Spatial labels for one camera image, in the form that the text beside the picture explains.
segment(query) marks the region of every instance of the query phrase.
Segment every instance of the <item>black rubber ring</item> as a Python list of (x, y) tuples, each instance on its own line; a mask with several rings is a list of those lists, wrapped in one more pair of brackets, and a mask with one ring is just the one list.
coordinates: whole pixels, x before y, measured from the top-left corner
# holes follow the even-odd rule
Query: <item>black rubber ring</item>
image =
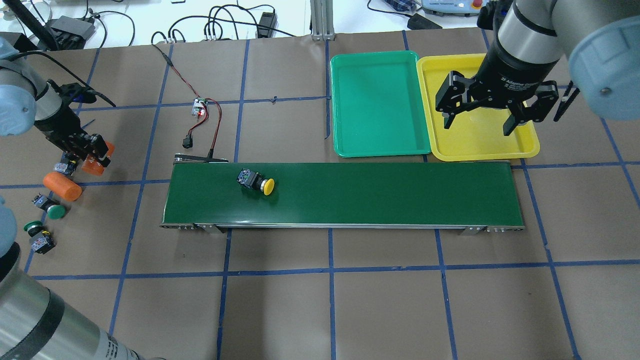
[(518, 20), (520, 20), (520, 22), (524, 24), (524, 26), (528, 27), (529, 29), (537, 33), (548, 35), (550, 37), (557, 37), (555, 30), (544, 28), (543, 26), (535, 24), (533, 21), (527, 19), (527, 17), (525, 17), (525, 15), (520, 12), (520, 9), (518, 9), (518, 6), (516, 5), (515, 2), (513, 2), (513, 13), (516, 15)]
[(0, 357), (0, 360), (31, 359), (51, 340), (65, 314), (65, 301), (49, 290), (49, 303), (36, 326), (27, 336)]

